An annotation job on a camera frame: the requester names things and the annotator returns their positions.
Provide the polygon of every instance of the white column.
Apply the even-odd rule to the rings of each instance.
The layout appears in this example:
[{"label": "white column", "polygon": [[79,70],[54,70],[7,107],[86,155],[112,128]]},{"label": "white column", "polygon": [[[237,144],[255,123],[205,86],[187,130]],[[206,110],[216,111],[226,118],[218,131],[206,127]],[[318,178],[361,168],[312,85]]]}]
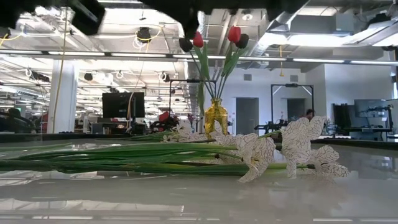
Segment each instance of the white column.
[{"label": "white column", "polygon": [[58,91],[58,82],[60,79],[61,60],[54,60],[51,91],[49,123],[47,133],[59,133],[62,131],[73,131],[75,127],[76,113],[76,93],[79,78],[79,69],[75,61],[66,60],[63,62],[62,78],[58,93],[57,110],[55,111],[55,102]]}]

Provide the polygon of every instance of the tulip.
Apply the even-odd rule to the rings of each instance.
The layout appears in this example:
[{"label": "tulip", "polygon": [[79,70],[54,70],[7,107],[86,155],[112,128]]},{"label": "tulip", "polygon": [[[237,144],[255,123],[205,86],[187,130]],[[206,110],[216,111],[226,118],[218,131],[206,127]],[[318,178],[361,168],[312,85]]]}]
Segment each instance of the tulip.
[{"label": "tulip", "polygon": [[241,38],[241,28],[232,26],[229,29],[228,40],[236,44],[238,43],[240,38]]},{"label": "tulip", "polygon": [[242,34],[238,42],[235,43],[237,48],[245,49],[248,46],[249,36],[247,34]]},{"label": "tulip", "polygon": [[186,53],[188,53],[189,51],[191,51],[192,48],[193,48],[193,45],[192,45],[192,43],[191,43],[191,41],[190,41],[189,39],[180,38],[180,39],[178,40],[178,42],[179,42],[179,44],[180,44],[181,49],[182,49],[184,52],[186,52]]},{"label": "tulip", "polygon": [[201,34],[199,32],[197,32],[197,34],[195,35],[195,38],[193,38],[193,44],[199,48],[203,47],[203,45],[204,45],[203,38],[201,37]]}]

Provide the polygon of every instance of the glass vase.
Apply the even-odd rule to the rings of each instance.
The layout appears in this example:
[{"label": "glass vase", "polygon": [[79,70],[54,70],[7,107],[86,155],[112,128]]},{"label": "glass vase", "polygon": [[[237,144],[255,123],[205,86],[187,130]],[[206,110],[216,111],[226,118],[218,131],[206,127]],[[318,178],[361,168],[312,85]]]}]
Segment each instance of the glass vase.
[{"label": "glass vase", "polygon": [[215,121],[221,125],[224,135],[228,134],[228,112],[221,106],[222,99],[211,99],[211,107],[205,112],[205,133],[211,139],[210,133],[215,131]]}]

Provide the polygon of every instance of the monitor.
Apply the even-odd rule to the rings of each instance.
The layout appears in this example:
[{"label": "monitor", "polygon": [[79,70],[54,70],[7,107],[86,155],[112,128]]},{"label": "monitor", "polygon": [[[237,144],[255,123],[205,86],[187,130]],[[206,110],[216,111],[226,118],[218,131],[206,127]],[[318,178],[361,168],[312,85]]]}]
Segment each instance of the monitor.
[{"label": "monitor", "polygon": [[103,118],[128,118],[127,109],[130,103],[131,116],[145,117],[144,93],[103,93]]},{"label": "monitor", "polygon": [[385,118],[385,100],[354,100],[355,115],[359,118]]}]

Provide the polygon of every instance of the door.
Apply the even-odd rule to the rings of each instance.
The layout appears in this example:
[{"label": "door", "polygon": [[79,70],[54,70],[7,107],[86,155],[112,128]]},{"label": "door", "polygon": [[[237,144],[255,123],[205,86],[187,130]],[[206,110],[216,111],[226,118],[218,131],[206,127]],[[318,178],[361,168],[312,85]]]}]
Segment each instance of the door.
[{"label": "door", "polygon": [[236,99],[236,134],[258,134],[259,98]]},{"label": "door", "polygon": [[287,99],[287,119],[295,121],[305,115],[305,99]]}]

